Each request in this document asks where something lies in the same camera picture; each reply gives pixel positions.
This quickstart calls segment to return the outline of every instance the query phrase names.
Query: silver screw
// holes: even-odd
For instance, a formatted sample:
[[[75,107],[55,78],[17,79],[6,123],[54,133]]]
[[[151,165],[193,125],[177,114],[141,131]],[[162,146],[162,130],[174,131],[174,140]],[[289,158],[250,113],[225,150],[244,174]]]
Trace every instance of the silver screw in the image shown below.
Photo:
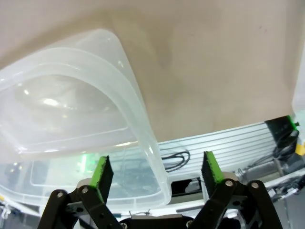
[[[233,186],[233,182],[230,181],[230,180],[227,180],[227,181],[225,182],[225,185],[227,185],[227,186],[229,186],[229,187],[232,187],[232,186]]]
[[[62,192],[59,192],[58,194],[57,194],[57,197],[58,198],[60,198],[60,197],[62,197],[63,196],[63,193]]]
[[[82,193],[86,193],[88,192],[88,189],[86,187],[83,188],[83,190],[81,191]]]
[[[192,222],[193,222],[192,220],[187,221],[187,222],[186,222],[186,227],[189,228],[189,226],[191,225]]]
[[[255,182],[253,182],[253,183],[251,184],[251,186],[254,187],[254,188],[258,188],[258,187],[259,187],[258,184],[255,183]]]
[[[121,226],[122,226],[124,229],[127,229],[127,224],[126,224],[126,223],[121,223]]]

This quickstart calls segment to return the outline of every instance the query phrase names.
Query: ridged metal panel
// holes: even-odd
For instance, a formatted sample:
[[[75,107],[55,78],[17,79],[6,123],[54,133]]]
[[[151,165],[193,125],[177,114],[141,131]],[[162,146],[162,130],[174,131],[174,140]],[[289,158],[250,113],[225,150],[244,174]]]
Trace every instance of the ridged metal panel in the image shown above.
[[[272,154],[275,141],[265,123],[247,125],[205,135],[187,137],[159,144],[161,156],[188,150],[187,165],[169,173],[171,181],[200,174],[203,151],[213,151],[222,171],[244,168],[263,156]]]

